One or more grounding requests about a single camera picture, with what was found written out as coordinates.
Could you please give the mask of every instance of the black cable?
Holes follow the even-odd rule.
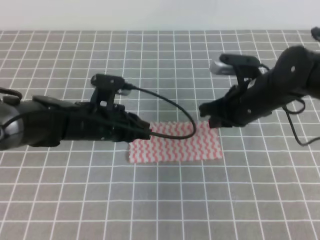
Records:
[[[263,63],[260,64],[260,67],[265,68],[268,71],[270,70],[270,68],[267,65],[263,64]]]
[[[20,100],[22,99],[22,93],[13,89],[8,89],[4,87],[0,87],[0,94],[8,94],[18,97]]]
[[[131,87],[134,90],[138,90],[138,91],[144,92],[146,94],[150,94],[152,96],[155,96],[155,97],[157,97],[159,99],[162,99],[162,100],[166,101],[167,103],[175,106],[177,109],[181,110],[186,115],[186,117],[190,120],[190,122],[192,124],[192,127],[193,127],[192,133],[190,133],[188,135],[185,135],[185,136],[173,136],[173,135],[167,135],[167,134],[162,134],[162,133],[157,133],[157,132],[153,132],[153,134],[152,134],[153,136],[160,137],[160,138],[165,138],[165,139],[183,140],[183,139],[191,138],[193,135],[195,135],[195,133],[197,131],[196,123],[193,120],[193,118],[190,116],[190,114],[182,106],[178,105],[174,101],[171,101],[170,99],[168,99],[168,98],[166,98],[164,96],[161,96],[161,95],[159,95],[159,94],[157,94],[155,92],[152,92],[152,91],[149,91],[149,90],[146,90],[146,89],[142,89],[142,88],[139,88],[139,87],[134,86],[134,85],[132,85]]]
[[[294,136],[296,142],[300,146],[305,147],[305,146],[308,146],[308,145],[312,144],[315,141],[320,140],[320,136],[315,137],[315,138],[311,139],[310,141],[303,142],[303,143],[299,140],[299,138],[297,136],[297,133],[296,133],[296,130],[295,130],[295,126],[294,126],[294,124],[293,124],[293,122],[291,120],[290,114],[291,115],[298,115],[298,114],[302,113],[306,109],[306,103],[305,103],[305,101],[303,99],[300,99],[300,98],[297,98],[295,100],[297,100],[299,103],[303,104],[303,107],[300,110],[298,110],[298,111],[290,111],[290,110],[288,110],[287,106],[282,107],[282,109],[285,111],[285,114],[286,114],[286,116],[288,118],[289,124],[291,126],[291,130],[292,130],[292,133],[293,133],[293,136]]]

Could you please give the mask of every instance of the white wall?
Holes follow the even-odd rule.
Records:
[[[0,0],[0,29],[310,29],[319,10],[320,0]]]

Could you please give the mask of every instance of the grid mat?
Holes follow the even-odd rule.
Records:
[[[223,96],[235,78],[211,75],[223,51],[272,67],[305,30],[0,31],[0,85],[32,95],[88,100],[108,72],[184,106]],[[144,93],[117,101],[147,121],[185,121]],[[301,139],[320,136],[320,101],[293,116]],[[299,108],[291,104],[291,109]],[[320,238],[320,143],[300,147],[285,113],[220,129],[221,160],[136,164],[128,145],[62,142],[0,158],[1,240],[314,240]]]

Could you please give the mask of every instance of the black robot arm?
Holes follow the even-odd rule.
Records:
[[[36,95],[21,101],[20,92],[0,88],[7,94],[0,100],[0,150],[24,145],[56,147],[62,140],[132,142],[149,140],[151,136],[182,140],[192,137],[196,124],[192,117],[175,102],[146,89],[126,83],[120,76],[96,74],[91,79],[95,87],[90,101],[76,102]],[[180,109],[191,121],[193,131],[185,136],[152,132],[150,124],[125,106],[115,104],[115,95],[128,95],[131,90],[159,97]]]
[[[319,38],[319,29],[313,28],[312,35]],[[222,54],[219,60],[212,63],[211,72],[236,75],[238,85],[232,86],[224,97],[199,106],[201,117],[210,116],[211,128],[244,127],[280,107],[287,113],[293,127],[289,114],[303,112],[306,106],[302,97],[309,95],[320,99],[320,53],[303,46],[286,49],[273,69],[261,64],[254,56]],[[268,71],[262,74],[259,68]],[[289,111],[286,105],[292,101],[299,101],[303,108],[298,112]]]

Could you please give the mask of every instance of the towel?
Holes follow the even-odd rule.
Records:
[[[153,122],[152,132],[183,136],[192,132],[191,122]],[[151,136],[150,140],[137,139],[129,144],[130,163],[214,160],[223,157],[218,131],[209,128],[207,121],[197,123],[197,131],[184,140]]]

